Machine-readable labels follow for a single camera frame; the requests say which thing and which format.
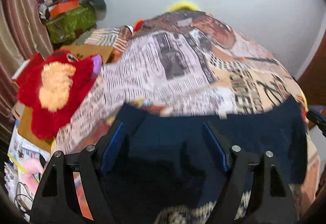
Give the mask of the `navy patterned hooded garment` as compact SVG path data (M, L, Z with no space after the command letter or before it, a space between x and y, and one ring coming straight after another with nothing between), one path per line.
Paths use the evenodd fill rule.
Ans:
M103 191L122 223L198 223L209 216L225 183L202 127L217 131L245 151L272 151L289 184L307 170L306 127L294 98L263 114L159 117L128 104L116 117L126 140Z

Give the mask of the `wooden door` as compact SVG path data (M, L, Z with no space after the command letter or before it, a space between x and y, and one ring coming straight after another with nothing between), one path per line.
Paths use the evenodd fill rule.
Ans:
M325 34L312 61L300 77L298 84L308 105L325 107L326 102L326 48Z

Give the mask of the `pink plush toy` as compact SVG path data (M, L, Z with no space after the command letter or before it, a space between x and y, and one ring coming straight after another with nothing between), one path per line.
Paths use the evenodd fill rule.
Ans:
M35 195L39 186L39 181L37 181L35 175L40 174L42 176L44 168L40 161L35 158L25 160L23 168L25 169L25 172L23 173L23 183L27 186L28 190Z

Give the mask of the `newspaper print bed quilt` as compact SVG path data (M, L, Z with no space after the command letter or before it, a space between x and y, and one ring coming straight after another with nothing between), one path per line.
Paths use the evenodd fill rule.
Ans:
M251 38L200 11L176 11L143 22L85 32L72 51L82 57L112 48L86 98L61 128L51 149L77 152L102 135L123 103L158 115L260 117L293 97L307 111L305 95L275 57Z

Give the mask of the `green storage box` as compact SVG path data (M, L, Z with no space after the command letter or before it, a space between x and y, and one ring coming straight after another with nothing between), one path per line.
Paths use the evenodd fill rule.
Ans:
M76 32L83 33L96 24L93 7L81 5L45 23L53 43L63 43L77 38Z

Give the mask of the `striped red gold curtain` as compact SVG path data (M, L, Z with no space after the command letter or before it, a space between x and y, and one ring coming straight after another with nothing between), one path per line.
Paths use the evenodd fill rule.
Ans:
M1 142L9 142L17 86L12 76L33 53L48 55L53 46L41 23L37 0L1 0Z

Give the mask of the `orange box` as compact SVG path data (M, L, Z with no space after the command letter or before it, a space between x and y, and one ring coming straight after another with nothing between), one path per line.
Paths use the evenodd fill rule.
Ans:
M54 18L77 7L79 7L79 2L77 0L69 0L67 2L58 3L49 8L50 17Z

